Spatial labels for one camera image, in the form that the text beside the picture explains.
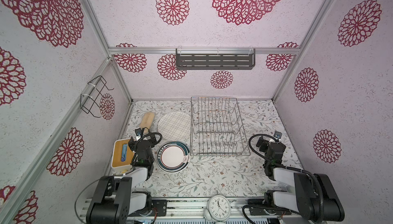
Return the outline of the cream plate blue grid lines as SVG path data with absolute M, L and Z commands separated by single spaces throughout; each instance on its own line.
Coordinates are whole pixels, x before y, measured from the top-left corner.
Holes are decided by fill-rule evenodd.
M 159 120 L 158 132 L 168 141 L 187 141 L 191 135 L 191 116 L 181 111 L 170 112 Z

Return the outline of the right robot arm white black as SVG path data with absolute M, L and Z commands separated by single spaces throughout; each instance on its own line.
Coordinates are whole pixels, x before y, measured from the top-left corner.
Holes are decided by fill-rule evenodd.
M 248 201 L 245 213 L 260 210 L 268 215 L 296 214 L 315 224 L 341 222 L 345 212 L 341 201 L 326 174 L 315 174 L 305 169 L 282 164 L 286 146 L 282 134 L 256 134 L 248 140 L 249 148 L 264 159 L 265 175 L 284 185 L 285 190 L 269 190 L 262 201 Z

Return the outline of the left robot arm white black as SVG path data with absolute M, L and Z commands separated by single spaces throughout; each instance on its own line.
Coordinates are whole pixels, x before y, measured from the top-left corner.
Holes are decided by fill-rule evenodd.
M 74 201 L 74 212 L 81 224 L 125 224 L 128 216 L 141 210 L 152 209 L 149 192 L 133 191 L 137 185 L 148 180 L 154 168 L 152 148 L 162 141 L 159 132 L 148 128 L 136 130 L 139 139 L 130 138 L 128 148 L 134 152 L 130 163 L 132 169 L 118 175 L 106 175 L 88 184 Z M 77 212 L 77 201 L 89 187 L 97 183 L 92 201 L 82 219 Z

